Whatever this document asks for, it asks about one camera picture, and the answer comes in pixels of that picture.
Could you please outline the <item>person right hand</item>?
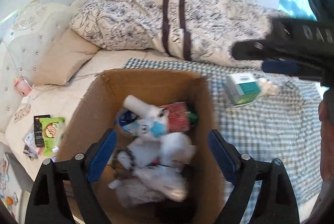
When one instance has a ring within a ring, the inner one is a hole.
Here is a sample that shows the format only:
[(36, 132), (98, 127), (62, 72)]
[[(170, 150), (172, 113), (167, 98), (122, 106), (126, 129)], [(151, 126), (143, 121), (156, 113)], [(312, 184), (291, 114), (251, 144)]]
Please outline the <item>person right hand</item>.
[(319, 105), (319, 120), (321, 121), (321, 159), (320, 174), (325, 182), (333, 178), (334, 173), (334, 149), (333, 149), (333, 125), (329, 121), (327, 105), (321, 101)]

